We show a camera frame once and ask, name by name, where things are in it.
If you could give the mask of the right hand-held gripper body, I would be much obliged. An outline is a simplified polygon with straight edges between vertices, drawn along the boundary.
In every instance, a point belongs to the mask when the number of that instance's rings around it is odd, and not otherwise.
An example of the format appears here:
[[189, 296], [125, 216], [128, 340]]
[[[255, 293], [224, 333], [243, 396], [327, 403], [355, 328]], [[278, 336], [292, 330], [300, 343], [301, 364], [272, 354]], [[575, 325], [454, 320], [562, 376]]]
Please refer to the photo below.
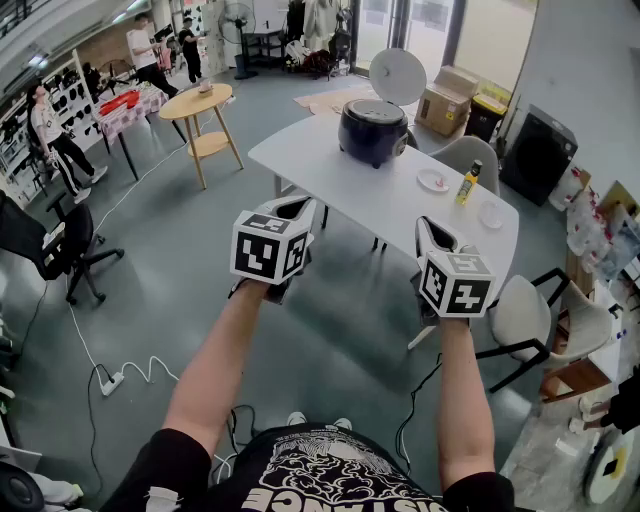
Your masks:
[[432, 250], [417, 258], [419, 271], [410, 282], [422, 327], [442, 318], [482, 317], [492, 297], [495, 275], [475, 246], [458, 252]]

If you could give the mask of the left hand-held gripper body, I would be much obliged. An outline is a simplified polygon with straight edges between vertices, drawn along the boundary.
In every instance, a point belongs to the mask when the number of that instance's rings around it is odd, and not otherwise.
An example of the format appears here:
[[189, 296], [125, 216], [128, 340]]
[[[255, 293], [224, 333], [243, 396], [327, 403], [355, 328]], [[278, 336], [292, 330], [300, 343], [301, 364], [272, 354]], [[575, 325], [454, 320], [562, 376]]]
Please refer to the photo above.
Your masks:
[[230, 272], [238, 277], [228, 297], [246, 281], [267, 285], [265, 299], [281, 304], [292, 279], [311, 262], [314, 236], [294, 234], [294, 219], [279, 219], [243, 211], [233, 226]]

